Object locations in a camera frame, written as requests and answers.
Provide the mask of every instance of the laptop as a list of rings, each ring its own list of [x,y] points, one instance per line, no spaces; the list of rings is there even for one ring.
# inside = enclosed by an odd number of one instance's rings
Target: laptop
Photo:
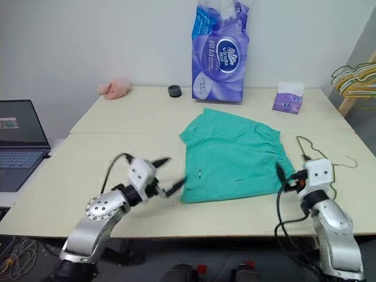
[[[0,100],[0,192],[16,192],[50,149],[30,100]]]

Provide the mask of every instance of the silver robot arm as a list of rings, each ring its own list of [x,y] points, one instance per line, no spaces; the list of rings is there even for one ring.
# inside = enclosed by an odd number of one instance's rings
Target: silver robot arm
[[[158,186],[157,168],[169,158],[150,162],[125,154],[130,163],[130,184],[119,184],[111,191],[92,198],[85,208],[85,215],[66,240],[59,255],[60,260],[47,281],[92,281],[113,228],[131,207],[147,203],[153,196],[169,197],[178,191],[184,179],[168,191]]]
[[[313,160],[305,163],[304,168],[308,178],[298,196],[303,211],[309,211],[313,219],[323,273],[332,281],[364,281],[353,220],[327,196],[334,181],[332,163],[328,159]]]

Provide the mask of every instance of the laptop screen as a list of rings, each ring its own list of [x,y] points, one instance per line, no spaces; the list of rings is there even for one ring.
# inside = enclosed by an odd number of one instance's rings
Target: laptop screen
[[[0,101],[1,146],[49,146],[30,100]]]

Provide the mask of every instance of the black cable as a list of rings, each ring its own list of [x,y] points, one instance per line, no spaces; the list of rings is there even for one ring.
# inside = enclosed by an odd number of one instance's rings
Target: black cable
[[[286,228],[284,227],[285,224],[287,223],[293,223],[293,222],[299,222],[299,221],[303,221],[305,220],[308,215],[302,217],[301,219],[295,219],[295,220],[289,220],[289,221],[282,221],[282,216],[281,216],[281,211],[280,211],[280,198],[281,198],[281,194],[283,192],[283,188],[285,187],[285,185],[287,183],[289,183],[290,180],[293,180],[294,178],[296,177],[295,174],[293,174],[292,176],[290,176],[284,183],[283,185],[281,186],[281,189],[278,191],[278,194],[277,194],[277,201],[276,201],[276,206],[277,206],[277,215],[278,215],[278,220],[279,220],[279,224],[276,226],[276,228],[274,229],[274,236],[277,240],[277,242],[279,243],[279,245],[281,246],[282,248],[282,251],[287,255],[289,256],[289,258],[291,258],[292,260],[294,260],[296,263],[298,263],[299,265],[302,265],[304,267],[306,267],[307,269],[309,269],[310,271],[312,271],[319,279],[320,281],[324,281],[324,275],[323,275],[323,272],[321,271],[321,269],[319,268],[318,265],[315,264],[315,262],[313,262],[313,260],[311,258],[309,258],[308,255],[305,254],[305,252],[303,252],[299,247],[298,245],[295,244],[295,242],[293,241],[293,239],[288,235],[287,233],[287,230]],[[278,236],[278,228],[279,227],[282,227],[282,230],[283,230],[283,233],[285,234],[286,238],[289,240],[290,244],[294,247],[295,250],[298,251],[298,253],[304,257],[304,259],[306,261],[301,261],[299,258],[297,257],[294,257],[292,254],[288,253],[287,250],[283,247],[282,245],[282,242],[280,241],[280,238]]]
[[[105,187],[106,187],[106,183],[107,183],[107,180],[108,180],[108,176],[110,175],[110,172],[112,170],[112,167],[113,165],[117,162],[117,160],[119,160],[121,157],[125,157],[127,159],[127,161],[130,163],[130,161],[132,160],[132,156],[130,154],[127,154],[127,153],[121,153],[119,155],[117,155],[113,160],[112,160],[112,163],[110,164],[110,166],[108,167],[107,169],[107,172],[106,172],[106,177],[105,177],[105,181],[103,182],[103,185],[102,185],[102,189],[100,190],[100,193],[103,194],[103,192],[105,191]]]
[[[228,260],[229,260],[230,257],[231,257],[231,252],[227,256],[226,260],[224,261],[224,263],[223,263],[222,267],[220,268],[220,270],[218,271],[217,275],[214,277],[214,279],[212,279],[212,282],[215,282],[217,280],[217,278],[219,277],[219,274],[221,274],[222,270],[226,266],[226,263],[228,262]]]
[[[49,254],[53,255],[54,257],[59,257],[58,254],[54,254],[49,248],[47,248],[47,246],[46,246],[45,243],[42,243],[42,245],[44,246],[44,248],[46,249],[46,251],[47,251]]]

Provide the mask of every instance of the pink towel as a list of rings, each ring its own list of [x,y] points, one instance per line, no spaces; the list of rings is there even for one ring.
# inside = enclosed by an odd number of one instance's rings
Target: pink towel
[[[98,93],[104,95],[106,99],[112,100],[123,97],[130,91],[130,84],[124,78],[117,78],[110,81],[107,85],[100,85]]]

